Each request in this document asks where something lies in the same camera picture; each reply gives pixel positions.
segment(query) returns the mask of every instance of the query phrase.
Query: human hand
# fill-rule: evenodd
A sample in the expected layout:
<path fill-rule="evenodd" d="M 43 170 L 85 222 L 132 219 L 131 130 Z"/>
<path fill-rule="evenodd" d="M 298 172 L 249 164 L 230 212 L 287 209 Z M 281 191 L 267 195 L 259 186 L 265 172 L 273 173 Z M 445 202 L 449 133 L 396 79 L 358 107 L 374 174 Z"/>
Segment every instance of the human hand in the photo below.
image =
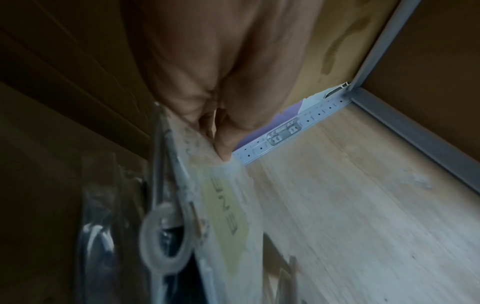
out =
<path fill-rule="evenodd" d="M 243 137 L 281 109 L 322 3 L 124 0 L 122 15 L 153 96 L 205 135 L 212 137 L 215 123 L 213 145 L 228 161 Z"/>

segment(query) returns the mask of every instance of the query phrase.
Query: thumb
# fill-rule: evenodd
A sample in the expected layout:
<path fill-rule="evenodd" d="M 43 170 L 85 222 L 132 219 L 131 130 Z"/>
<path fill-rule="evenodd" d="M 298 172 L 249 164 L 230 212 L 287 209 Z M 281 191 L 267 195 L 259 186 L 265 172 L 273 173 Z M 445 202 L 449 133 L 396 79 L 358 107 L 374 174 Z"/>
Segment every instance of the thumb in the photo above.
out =
<path fill-rule="evenodd" d="M 228 115 L 226 115 L 216 127 L 217 130 L 213 146 L 223 161 L 230 161 L 232 152 L 237 144 L 252 130 L 239 128 L 231 121 Z"/>

